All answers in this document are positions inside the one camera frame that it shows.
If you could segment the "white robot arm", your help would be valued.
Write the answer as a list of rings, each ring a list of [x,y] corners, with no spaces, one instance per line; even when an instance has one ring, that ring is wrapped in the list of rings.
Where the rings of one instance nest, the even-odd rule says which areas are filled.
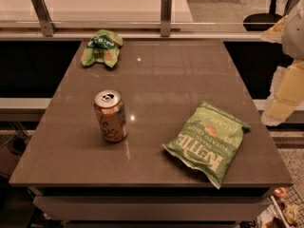
[[[287,68],[276,68],[261,116],[265,125],[277,126],[284,123],[304,101],[303,7],[294,7],[288,15],[264,31],[261,39],[280,43],[283,52],[294,59]]]

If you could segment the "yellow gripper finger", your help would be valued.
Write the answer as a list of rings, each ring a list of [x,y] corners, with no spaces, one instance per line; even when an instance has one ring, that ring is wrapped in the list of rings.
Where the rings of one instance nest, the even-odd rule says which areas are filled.
[[[269,43],[282,43],[282,34],[286,24],[287,16],[282,17],[272,27],[265,30],[260,39]]]
[[[265,125],[284,123],[304,102],[304,62],[295,60],[290,66],[278,66],[274,73],[270,95],[266,99],[261,120]]]

